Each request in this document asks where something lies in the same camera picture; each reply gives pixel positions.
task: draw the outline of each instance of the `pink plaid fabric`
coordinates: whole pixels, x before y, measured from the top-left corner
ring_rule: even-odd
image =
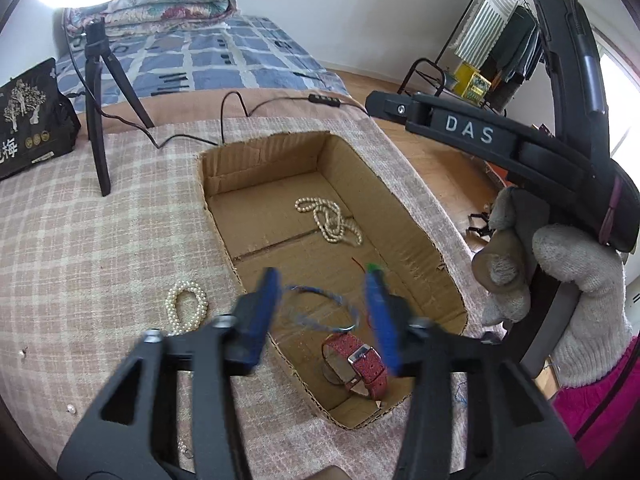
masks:
[[[470,251],[373,121],[225,120],[228,142],[319,130],[347,140],[430,235],[470,311],[467,331],[478,334],[484,293],[470,272]],[[180,132],[217,139],[220,122],[155,130],[159,140]],[[0,183],[0,395],[51,465],[140,334],[168,328],[162,305],[178,279],[204,288],[210,316],[228,312],[241,292],[204,213],[196,174],[203,146],[176,139],[156,151],[131,132],[106,136],[105,148],[113,183],[106,198],[84,139],[73,153]],[[24,348],[25,358],[19,353]],[[234,381],[254,478],[300,478],[329,464],[356,480],[390,478],[408,404],[361,430],[342,430],[312,415],[277,359],[267,348],[256,373]],[[180,393],[187,397],[188,384]],[[68,404],[76,415],[67,412]],[[466,430],[459,403],[455,414],[452,466],[460,468]],[[189,442],[187,402],[178,418]]]

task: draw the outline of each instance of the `gloved hand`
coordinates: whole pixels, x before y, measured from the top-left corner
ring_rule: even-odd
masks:
[[[517,322],[529,312],[524,249],[513,243],[513,237],[517,239],[513,227],[518,222],[514,192],[526,193],[515,188],[500,192],[489,220],[489,227],[496,230],[494,238],[504,238],[509,250],[483,260],[486,276],[479,281],[490,292],[482,314],[485,326],[504,320]],[[547,274],[560,282],[575,282],[582,291],[574,315],[551,354],[558,380],[570,387],[594,383],[616,365],[633,336],[624,311],[625,275],[620,255],[587,233],[558,224],[538,229],[532,248]]]

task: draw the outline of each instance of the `cardboard box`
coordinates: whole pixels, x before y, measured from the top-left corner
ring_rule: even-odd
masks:
[[[466,324],[462,297],[440,253],[398,199],[343,139],[329,132],[277,134],[213,148],[200,157],[200,177],[210,219],[222,236],[245,290],[265,267],[276,267],[284,285],[310,285],[345,297],[359,309],[354,332],[375,348],[366,321],[364,267],[378,264],[394,294],[407,298],[418,316],[460,333]],[[312,213],[299,213],[302,197],[334,200],[353,218],[364,242],[330,244]],[[296,307],[331,326],[349,326],[346,309],[311,294]],[[328,336],[277,311],[270,339],[308,403],[346,429],[363,427],[397,406],[412,380],[390,378],[382,407],[331,384],[322,373],[321,345]]]

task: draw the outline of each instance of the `pearl bracelet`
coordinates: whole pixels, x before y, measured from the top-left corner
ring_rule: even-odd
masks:
[[[198,301],[196,311],[184,324],[180,321],[178,309],[176,307],[178,296],[183,292],[192,292],[195,294],[196,300]],[[172,330],[169,335],[180,335],[196,330],[207,317],[208,306],[209,302],[207,301],[207,295],[204,293],[204,290],[202,290],[200,285],[196,282],[185,282],[183,280],[176,282],[175,285],[169,289],[166,300],[164,300],[164,308],[169,316],[169,325]],[[181,437],[178,437],[178,450],[188,459],[193,458],[191,449],[187,447]]]

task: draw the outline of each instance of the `yellow box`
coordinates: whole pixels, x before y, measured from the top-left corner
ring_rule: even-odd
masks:
[[[491,82],[482,77],[477,69],[467,63],[460,65],[455,75],[458,84],[453,89],[454,94],[479,105],[482,98],[491,88]]]

